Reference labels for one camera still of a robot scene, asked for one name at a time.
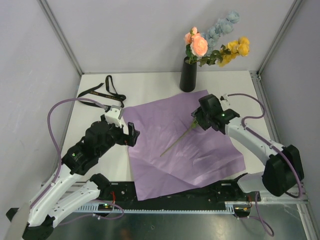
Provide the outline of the aluminium frame post right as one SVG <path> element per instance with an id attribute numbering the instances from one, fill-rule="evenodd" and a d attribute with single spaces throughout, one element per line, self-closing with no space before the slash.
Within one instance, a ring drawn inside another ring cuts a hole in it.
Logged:
<path id="1" fill-rule="evenodd" d="M 268 65 L 269 61 L 271 60 L 272 56 L 274 55 L 278 45 L 281 43 L 285 34 L 287 33 L 290 25 L 293 23 L 296 15 L 298 14 L 300 8 L 302 7 L 304 0 L 294 0 L 291 7 L 289 8 L 287 14 L 284 17 L 270 47 L 267 50 L 266 55 L 264 56 L 261 64 L 259 65 L 258 69 L 256 70 L 256 74 L 259 76 L 263 73 L 264 69 Z"/>

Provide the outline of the aluminium frame profile right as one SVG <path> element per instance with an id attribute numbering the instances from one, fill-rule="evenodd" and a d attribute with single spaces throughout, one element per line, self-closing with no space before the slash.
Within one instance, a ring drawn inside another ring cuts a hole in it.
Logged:
<path id="1" fill-rule="evenodd" d="M 279 143 L 280 137 L 261 76 L 256 71 L 250 71 L 249 74 L 257 92 L 258 103 L 262 105 L 262 117 L 267 122 L 271 139 Z M 294 199 L 301 199 L 305 192 L 301 183 L 304 171 L 299 150 L 293 145 L 272 146 L 271 149 L 275 150 L 275 154 L 271 155 L 270 160 L 267 161 L 266 170 L 262 176 L 267 186 L 271 187 L 269 192 L 276 197 L 287 195 Z"/>

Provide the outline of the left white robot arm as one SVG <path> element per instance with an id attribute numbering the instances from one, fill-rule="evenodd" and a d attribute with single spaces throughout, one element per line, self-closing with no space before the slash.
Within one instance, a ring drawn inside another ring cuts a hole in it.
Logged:
<path id="1" fill-rule="evenodd" d="M 46 240 L 62 220 L 74 210 L 92 201 L 103 201 L 110 196 L 111 183 L 96 173 L 77 191 L 64 197 L 64 193 L 80 180 L 99 158 L 114 145 L 133 147 L 140 135 L 132 122 L 123 126 L 107 120 L 94 122 L 85 135 L 70 147 L 53 176 L 29 203 L 11 208 L 6 213 L 10 221 L 6 240 Z"/>

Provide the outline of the yellow artificial flower stem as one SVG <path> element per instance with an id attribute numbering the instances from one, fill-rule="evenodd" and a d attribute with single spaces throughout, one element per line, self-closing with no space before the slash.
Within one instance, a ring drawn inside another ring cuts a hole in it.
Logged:
<path id="1" fill-rule="evenodd" d="M 214 49 L 203 56 L 198 62 L 199 66 L 218 65 L 224 67 L 237 57 L 247 57 L 250 53 L 250 40 L 242 36 L 238 40 L 230 41 L 227 45 L 221 45 L 220 49 Z"/>

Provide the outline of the pink paper flower bouquet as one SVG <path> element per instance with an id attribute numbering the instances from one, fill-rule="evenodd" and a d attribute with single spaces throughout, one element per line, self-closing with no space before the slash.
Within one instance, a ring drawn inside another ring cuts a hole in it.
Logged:
<path id="1" fill-rule="evenodd" d="M 124 121 L 140 131 L 135 146 L 128 149 L 138 200 L 202 188 L 245 170 L 243 154 L 227 135 L 201 127 L 160 157 L 190 127 L 191 113 L 207 94 L 180 93 L 124 109 Z"/>

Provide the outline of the blue artificial flower stem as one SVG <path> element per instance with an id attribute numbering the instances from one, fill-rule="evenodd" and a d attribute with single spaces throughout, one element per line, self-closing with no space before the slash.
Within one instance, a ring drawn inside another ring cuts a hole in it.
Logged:
<path id="1" fill-rule="evenodd" d="M 202 32 L 200 35 L 207 41 L 207 53 L 213 51 L 220 37 L 230 34 L 234 30 L 234 24 L 239 21 L 240 14 L 236 10 L 232 10 L 225 18 L 219 18 L 206 32 Z"/>

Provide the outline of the aluminium frame post left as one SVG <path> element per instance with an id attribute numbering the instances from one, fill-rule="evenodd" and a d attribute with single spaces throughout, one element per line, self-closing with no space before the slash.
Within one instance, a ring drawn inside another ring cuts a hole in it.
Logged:
<path id="1" fill-rule="evenodd" d="M 74 51 L 71 48 L 71 45 L 69 44 L 69 41 L 67 40 L 53 10 L 51 9 L 49 3 L 47 0 L 37 0 L 37 3 L 39 4 L 41 10 L 43 11 L 48 23 L 50 24 L 56 38 L 60 42 L 67 58 L 70 60 L 72 66 L 74 67 L 77 74 L 81 77 L 84 72 L 74 54 Z"/>

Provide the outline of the black cylindrical vase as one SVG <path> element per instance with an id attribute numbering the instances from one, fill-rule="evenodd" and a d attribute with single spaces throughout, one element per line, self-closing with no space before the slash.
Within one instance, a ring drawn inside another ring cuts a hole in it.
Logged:
<path id="1" fill-rule="evenodd" d="M 183 60 L 179 88 L 186 93 L 192 92 L 196 88 L 197 79 L 197 64 L 189 63 L 189 58 L 186 56 Z"/>

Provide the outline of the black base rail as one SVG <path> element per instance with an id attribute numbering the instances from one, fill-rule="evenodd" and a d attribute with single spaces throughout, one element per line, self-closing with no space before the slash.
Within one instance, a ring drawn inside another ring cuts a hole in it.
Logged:
<path id="1" fill-rule="evenodd" d="M 98 199 L 114 200 L 124 210 L 215 211 L 226 210 L 225 202 L 245 202 L 250 206 L 255 193 L 244 193 L 235 180 L 221 180 L 201 188 L 138 200 L 134 182 L 123 181 L 112 182 Z"/>

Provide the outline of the aluminium frame post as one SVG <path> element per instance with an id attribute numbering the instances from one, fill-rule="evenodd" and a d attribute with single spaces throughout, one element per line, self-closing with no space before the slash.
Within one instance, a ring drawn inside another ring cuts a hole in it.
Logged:
<path id="1" fill-rule="evenodd" d="M 47 0 L 37 0 L 37 3 L 39 4 L 41 10 L 43 11 L 48 23 L 50 24 L 56 38 L 60 42 L 67 58 L 70 60 L 72 66 L 74 67 L 77 74 L 81 77 L 84 72 L 74 54 L 74 51 L 71 48 L 71 45 L 69 44 L 69 41 L 67 40 L 53 10 L 51 9 L 49 3 Z"/>
<path id="2" fill-rule="evenodd" d="M 267 50 L 266 55 L 264 56 L 261 64 L 259 65 L 258 69 L 256 70 L 256 74 L 259 76 L 263 73 L 264 69 L 268 65 L 269 61 L 271 60 L 272 56 L 274 55 L 278 45 L 281 43 L 285 34 L 287 33 L 290 25 L 293 23 L 296 15 L 298 14 L 300 8 L 302 7 L 304 0 L 294 0 L 291 7 L 289 8 L 287 14 L 284 17 L 270 47 Z"/>

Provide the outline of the pale pink flower stem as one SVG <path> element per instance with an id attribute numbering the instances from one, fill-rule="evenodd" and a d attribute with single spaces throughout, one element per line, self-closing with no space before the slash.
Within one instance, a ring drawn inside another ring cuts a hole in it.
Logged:
<path id="1" fill-rule="evenodd" d="M 190 127 L 175 141 L 173 142 L 161 155 L 164 156 L 170 149 L 172 149 L 178 142 L 180 142 L 191 130 L 195 129 L 198 125 L 198 121 L 194 118 L 191 122 Z"/>

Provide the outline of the pink rose flower stem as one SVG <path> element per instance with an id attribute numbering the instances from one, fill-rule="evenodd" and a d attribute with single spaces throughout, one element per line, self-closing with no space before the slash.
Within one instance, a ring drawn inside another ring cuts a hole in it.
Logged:
<path id="1" fill-rule="evenodd" d="M 184 42 L 187 62 L 190 65 L 198 62 L 208 51 L 207 40 L 202 37 L 195 26 L 184 36 Z"/>

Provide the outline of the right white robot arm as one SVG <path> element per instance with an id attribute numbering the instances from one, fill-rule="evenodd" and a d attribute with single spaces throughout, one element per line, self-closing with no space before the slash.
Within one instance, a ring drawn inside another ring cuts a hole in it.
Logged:
<path id="1" fill-rule="evenodd" d="M 301 198 L 304 172 L 299 150 L 293 145 L 284 146 L 263 137 L 246 124 L 248 116 L 241 117 L 230 108 L 224 110 L 221 102 L 228 97 L 206 95 L 198 100 L 199 107 L 191 115 L 194 123 L 203 130 L 212 128 L 235 139 L 264 165 L 262 172 L 238 177 L 237 184 L 230 188 L 231 196 L 242 201 L 250 192 L 267 190 L 276 197 L 286 194 L 295 199 Z"/>

